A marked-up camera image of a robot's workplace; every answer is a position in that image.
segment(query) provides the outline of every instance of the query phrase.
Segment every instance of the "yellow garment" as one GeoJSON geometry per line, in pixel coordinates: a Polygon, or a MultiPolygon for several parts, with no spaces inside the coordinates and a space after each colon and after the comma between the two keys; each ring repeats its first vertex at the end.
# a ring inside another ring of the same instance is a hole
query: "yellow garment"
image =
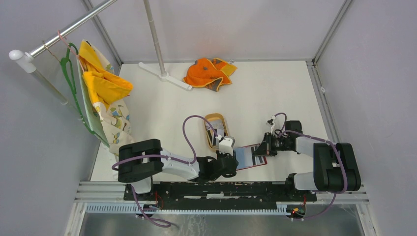
{"type": "Polygon", "coordinates": [[[236,66],[227,63],[220,58],[209,60],[200,58],[195,64],[190,66],[184,82],[195,87],[206,87],[218,92],[220,86],[230,85],[232,81],[229,76],[237,69],[236,66]]]}
{"type": "Polygon", "coordinates": [[[80,61],[91,103],[101,102],[109,109],[110,104],[128,96],[133,85],[123,78],[105,70],[94,49],[86,42],[81,42],[80,61]]]}

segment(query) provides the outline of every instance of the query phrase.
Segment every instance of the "metal rod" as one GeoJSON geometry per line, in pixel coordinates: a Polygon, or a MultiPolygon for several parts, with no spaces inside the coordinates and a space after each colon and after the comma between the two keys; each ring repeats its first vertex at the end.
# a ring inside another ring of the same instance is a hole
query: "metal rod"
{"type": "Polygon", "coordinates": [[[71,103],[68,102],[68,99],[66,99],[46,78],[42,75],[38,70],[35,70],[34,72],[30,73],[38,82],[43,85],[51,94],[60,101],[62,105],[67,106],[72,113],[74,113],[78,118],[80,117],[80,114],[78,114],[78,111],[75,109],[74,106],[71,105],[71,103]]]}
{"type": "Polygon", "coordinates": [[[330,26],[330,29],[328,30],[322,44],[320,45],[319,49],[316,52],[316,55],[314,56],[314,63],[317,64],[320,57],[322,56],[325,48],[327,47],[328,43],[330,42],[331,38],[333,37],[334,31],[337,29],[337,27],[340,24],[340,21],[342,20],[343,16],[345,15],[347,9],[350,7],[353,0],[345,0],[342,7],[340,8],[339,12],[336,15],[336,18],[334,19],[333,23],[330,26]]]}
{"type": "Polygon", "coordinates": [[[153,21],[152,12],[150,11],[149,0],[144,0],[146,14],[148,15],[150,33],[152,34],[153,44],[155,46],[156,57],[158,58],[159,69],[161,70],[161,76],[167,75],[165,71],[164,61],[162,59],[161,48],[159,47],[158,35],[156,35],[155,22],[153,21]]]}
{"type": "MultiPolygon", "coordinates": [[[[84,7],[87,11],[90,11],[94,8],[94,5],[90,0],[81,0],[84,7]]],[[[110,39],[109,34],[107,33],[106,28],[104,28],[103,23],[100,20],[100,17],[98,15],[94,16],[92,19],[92,22],[94,23],[95,27],[97,28],[98,32],[101,35],[101,38],[106,43],[107,47],[109,48],[110,52],[113,54],[113,58],[118,64],[118,67],[120,67],[123,64],[123,61],[121,60],[121,57],[119,53],[116,50],[115,45],[113,44],[112,40],[110,39]]]]}
{"type": "MultiPolygon", "coordinates": [[[[95,15],[97,15],[102,10],[106,9],[108,6],[110,6],[111,4],[113,4],[116,1],[117,0],[105,0],[105,1],[103,1],[102,3],[97,5],[95,8],[93,8],[91,11],[87,12],[84,16],[78,18],[77,20],[75,20],[71,24],[69,24],[66,27],[64,27],[63,29],[61,29],[60,30],[61,35],[66,36],[66,35],[70,34],[76,28],[78,28],[79,26],[81,26],[82,24],[87,22],[89,19],[93,18],[95,15]]],[[[52,36],[51,38],[46,40],[45,45],[46,45],[46,47],[51,47],[52,45],[56,44],[59,41],[60,41],[60,37],[57,34],[56,36],[52,36]]],[[[37,57],[39,54],[41,54],[42,52],[44,52],[46,50],[45,45],[41,44],[39,47],[37,47],[35,50],[31,51],[29,54],[34,58],[37,57]]]]}

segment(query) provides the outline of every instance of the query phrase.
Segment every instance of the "orange towel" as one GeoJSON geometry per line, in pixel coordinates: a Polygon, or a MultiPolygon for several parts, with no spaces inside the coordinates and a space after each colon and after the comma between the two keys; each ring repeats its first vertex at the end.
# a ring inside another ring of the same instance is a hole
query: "orange towel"
{"type": "Polygon", "coordinates": [[[200,58],[195,61],[194,65],[190,66],[187,75],[184,77],[184,82],[195,88],[206,87],[218,92],[220,86],[232,84],[229,76],[236,69],[236,66],[220,58],[212,60],[200,58]]]}

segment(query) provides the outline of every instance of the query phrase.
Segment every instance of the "wall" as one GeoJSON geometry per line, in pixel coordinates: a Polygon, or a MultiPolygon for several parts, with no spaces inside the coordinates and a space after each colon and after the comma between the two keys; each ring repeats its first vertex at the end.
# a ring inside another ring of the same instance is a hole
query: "wall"
{"type": "MultiPolygon", "coordinates": [[[[167,61],[311,59],[343,1],[151,0],[150,7],[167,61]]],[[[142,0],[117,1],[100,18],[124,61],[156,61],[142,0]]]]}
{"type": "Polygon", "coordinates": [[[417,1],[354,1],[318,63],[382,235],[416,235],[417,1]]]}
{"type": "MultiPolygon", "coordinates": [[[[84,13],[79,0],[0,3],[0,235],[62,235],[78,182],[93,163],[97,139],[8,57],[13,49],[34,49],[84,13]]],[[[79,45],[83,38],[110,58],[91,22],[68,41],[79,45]]],[[[66,48],[59,43],[52,51],[61,58],[66,48]]],[[[70,98],[60,66],[48,52],[35,65],[70,98]]]]}

